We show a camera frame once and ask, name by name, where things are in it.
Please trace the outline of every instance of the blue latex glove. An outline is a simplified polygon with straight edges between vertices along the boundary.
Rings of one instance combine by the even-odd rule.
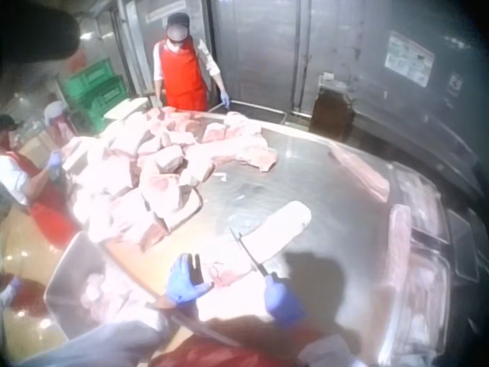
[[[22,285],[22,281],[17,277],[14,277],[10,282],[10,286],[14,288],[16,292],[18,292],[21,285]]]
[[[221,92],[221,102],[224,103],[226,109],[229,109],[229,107],[231,106],[229,94],[227,94],[226,92]]]
[[[58,151],[51,152],[49,161],[47,161],[46,167],[49,169],[51,167],[59,167],[61,165],[61,154]]]
[[[265,308],[280,326],[291,326],[306,316],[299,299],[284,283],[265,277]]]
[[[196,300],[210,291],[213,283],[201,283],[193,285],[190,280],[191,254],[182,254],[173,264],[170,277],[167,283],[165,295],[170,298],[177,306]]]

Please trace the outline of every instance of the knife blade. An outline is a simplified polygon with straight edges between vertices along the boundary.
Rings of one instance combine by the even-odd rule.
[[[254,259],[253,255],[248,251],[248,249],[246,248],[246,245],[241,240],[241,237],[242,237],[241,233],[238,233],[236,235],[235,231],[233,231],[231,228],[229,228],[229,231],[231,232],[236,243],[238,243],[239,248],[241,250],[243,250],[243,252],[246,254],[248,259],[250,260],[250,264],[251,264],[251,267],[253,268],[253,270],[258,271],[260,274],[262,274],[264,277],[266,277],[268,275],[267,271],[265,270],[264,266],[262,264],[260,264],[258,261],[256,261]]]

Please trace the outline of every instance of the stacked crate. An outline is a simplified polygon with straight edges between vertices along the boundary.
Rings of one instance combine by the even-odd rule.
[[[100,60],[70,77],[65,92],[91,123],[90,132],[98,133],[106,123],[103,115],[124,99],[128,91],[124,81],[115,75],[109,59]]]

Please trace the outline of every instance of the black cap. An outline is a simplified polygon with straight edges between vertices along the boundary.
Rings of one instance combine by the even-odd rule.
[[[13,132],[16,128],[17,125],[10,115],[0,115],[0,132]]]
[[[190,29],[189,15],[187,13],[173,13],[168,17],[167,28],[175,24],[181,24]]]

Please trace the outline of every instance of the blue glove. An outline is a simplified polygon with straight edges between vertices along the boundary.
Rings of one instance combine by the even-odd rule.
[[[49,161],[47,161],[46,167],[49,169],[51,167],[59,167],[61,165],[61,154],[57,151],[51,152]]]
[[[280,326],[291,326],[306,316],[296,295],[284,283],[265,277],[265,308]]]
[[[229,109],[229,107],[231,106],[231,100],[229,98],[229,94],[227,94],[224,91],[221,92],[221,102],[224,103],[226,109]]]
[[[177,306],[196,300],[212,289],[214,284],[201,283],[193,285],[190,280],[191,254],[182,254],[173,264],[170,277],[167,283],[165,295],[170,298]]]
[[[22,281],[17,277],[14,277],[10,282],[10,286],[14,288],[16,292],[18,292],[21,285],[22,285]]]

